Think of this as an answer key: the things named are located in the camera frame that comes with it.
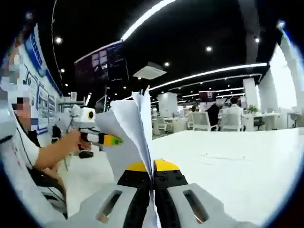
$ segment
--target black ceiling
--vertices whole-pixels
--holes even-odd
[[[126,3],[116,0],[107,3],[97,0],[57,0],[53,22],[51,18],[54,2],[46,3],[43,17],[38,23],[40,43],[48,68],[63,94],[76,90],[81,99],[92,92],[89,104],[94,105],[102,95],[91,88],[77,89],[74,61],[119,40],[142,14],[159,2],[160,0],[129,0]],[[130,78],[128,82],[116,81],[107,85],[110,87],[107,90],[111,98],[109,100],[126,98],[132,91],[139,91],[147,85],[158,86],[209,70],[249,63],[267,63],[281,37],[281,32],[276,29],[278,17],[266,7],[265,1],[256,1],[255,7],[258,16],[256,19],[252,16],[252,10],[247,10],[251,15],[242,14],[238,0],[176,0],[164,7],[124,42],[123,54]],[[61,45],[54,44],[58,68],[66,70],[62,79],[53,54],[52,23],[53,37],[60,36],[63,39]],[[260,43],[254,41],[256,36],[260,38]],[[213,51],[206,52],[207,46],[212,46]],[[148,62],[161,66],[164,62],[169,62],[170,66],[164,67],[167,71],[165,75],[154,80],[138,80],[132,77]],[[267,69],[267,66],[256,67],[200,76],[155,89],[151,91],[151,95],[155,99],[162,91],[214,78],[253,73],[264,75]],[[230,88],[242,87],[242,79],[198,83],[174,92],[182,97],[189,95],[191,91],[195,93],[210,87],[212,90],[227,89],[228,85]]]

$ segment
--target hand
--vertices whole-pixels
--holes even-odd
[[[62,141],[71,152],[78,151],[78,145],[80,144],[80,131],[74,129],[71,130],[68,134],[62,137]]]
[[[89,151],[91,150],[91,143],[90,142],[85,142],[82,138],[80,138],[79,140],[80,142],[80,146],[82,149],[86,150],[86,151]]]

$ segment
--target potted plant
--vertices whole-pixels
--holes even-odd
[[[250,105],[247,110],[251,114],[256,114],[258,112],[258,109],[257,109],[257,107],[255,105]]]

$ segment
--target display screen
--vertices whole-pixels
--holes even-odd
[[[101,47],[75,62],[76,83],[79,88],[104,88],[109,81],[128,80],[122,41]]]
[[[199,93],[200,102],[214,102],[217,100],[216,93],[214,92],[201,92]]]

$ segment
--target ceiling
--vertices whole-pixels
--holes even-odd
[[[75,83],[74,62],[89,52],[120,40],[127,29],[160,0],[102,2],[57,0],[52,21],[54,2],[48,1],[38,22],[42,51],[58,87],[64,95],[77,91],[78,99],[91,92],[89,106],[94,106],[103,94],[97,89],[78,88]],[[109,82],[106,85],[110,88],[107,89],[110,97],[108,101],[124,99],[132,91],[140,91],[148,85],[155,87],[193,74],[244,64],[267,63],[282,34],[276,28],[278,17],[266,7],[265,1],[255,1],[255,5],[253,2],[176,0],[156,12],[123,43],[129,80]],[[54,43],[53,46],[52,37],[57,36],[63,42],[60,45]],[[209,46],[212,47],[211,52],[206,51]],[[153,80],[138,80],[133,77],[148,62],[162,66],[167,73]],[[60,74],[58,69],[62,68],[65,72]],[[183,99],[185,95],[209,88],[239,88],[243,87],[244,77],[229,77],[252,76],[258,83],[260,76],[267,70],[268,66],[264,66],[203,75],[154,89],[150,94],[152,99],[156,99],[161,92],[171,91],[177,93],[179,99]],[[222,80],[200,83],[217,78]]]

